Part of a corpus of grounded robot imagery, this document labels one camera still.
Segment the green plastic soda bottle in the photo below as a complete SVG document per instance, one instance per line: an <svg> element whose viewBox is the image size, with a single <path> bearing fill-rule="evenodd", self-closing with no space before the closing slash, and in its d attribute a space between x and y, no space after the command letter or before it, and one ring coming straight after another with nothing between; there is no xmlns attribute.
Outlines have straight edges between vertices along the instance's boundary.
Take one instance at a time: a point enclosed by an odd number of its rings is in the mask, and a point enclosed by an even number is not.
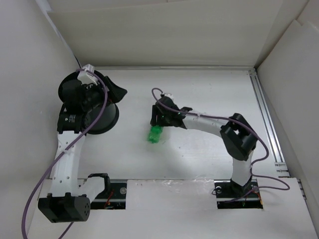
<svg viewBox="0 0 319 239"><path fill-rule="evenodd" d="M158 143L160 141L161 134L163 132L163 127L155 125L151 126L147 141L150 143Z"/></svg>

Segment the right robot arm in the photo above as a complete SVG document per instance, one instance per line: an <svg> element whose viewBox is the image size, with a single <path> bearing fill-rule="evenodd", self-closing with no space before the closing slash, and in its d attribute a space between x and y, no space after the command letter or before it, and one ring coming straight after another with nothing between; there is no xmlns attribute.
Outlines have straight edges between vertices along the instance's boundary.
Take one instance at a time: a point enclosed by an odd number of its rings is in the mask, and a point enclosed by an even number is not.
<svg viewBox="0 0 319 239"><path fill-rule="evenodd" d="M170 96L162 94L159 101L152 105L150 124L199 130L220 137L227 153L232 157L232 196L239 197L248 191L248 185L252 180L250 167L257 138L241 114L235 113L226 119L211 118L189 107L180 109Z"/></svg>

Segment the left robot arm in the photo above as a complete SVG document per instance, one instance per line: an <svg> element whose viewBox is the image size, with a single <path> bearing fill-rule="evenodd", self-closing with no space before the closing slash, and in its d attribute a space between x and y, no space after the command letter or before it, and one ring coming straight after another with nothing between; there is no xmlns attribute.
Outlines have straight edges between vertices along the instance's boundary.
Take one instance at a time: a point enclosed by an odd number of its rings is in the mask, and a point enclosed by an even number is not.
<svg viewBox="0 0 319 239"><path fill-rule="evenodd" d="M98 135L111 130L119 119L117 103L127 90L114 84L99 72L92 83L84 84L77 73L67 76L58 88L62 101L57 132L59 159L53 167L51 188L38 200L39 210L52 223L85 222L91 203L107 197L112 189L107 173L93 173L78 184L82 146L88 134Z"/></svg>

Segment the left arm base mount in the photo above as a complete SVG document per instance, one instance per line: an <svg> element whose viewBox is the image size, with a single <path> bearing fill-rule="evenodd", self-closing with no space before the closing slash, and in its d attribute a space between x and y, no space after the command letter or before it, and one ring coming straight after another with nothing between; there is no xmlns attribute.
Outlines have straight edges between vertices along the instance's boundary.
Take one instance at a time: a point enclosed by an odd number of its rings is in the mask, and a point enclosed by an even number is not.
<svg viewBox="0 0 319 239"><path fill-rule="evenodd" d="M100 193L91 203L92 210L124 210L126 208L127 181L112 181L110 192Z"/></svg>

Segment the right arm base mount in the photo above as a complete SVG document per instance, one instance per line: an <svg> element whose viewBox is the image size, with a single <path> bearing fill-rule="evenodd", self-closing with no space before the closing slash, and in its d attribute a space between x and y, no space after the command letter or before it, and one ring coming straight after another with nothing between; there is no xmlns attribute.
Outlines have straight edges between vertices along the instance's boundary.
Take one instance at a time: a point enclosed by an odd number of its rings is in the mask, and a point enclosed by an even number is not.
<svg viewBox="0 0 319 239"><path fill-rule="evenodd" d="M257 186L257 180L244 187L237 187L230 180L217 180L211 194L216 197L218 209L263 209Z"/></svg>

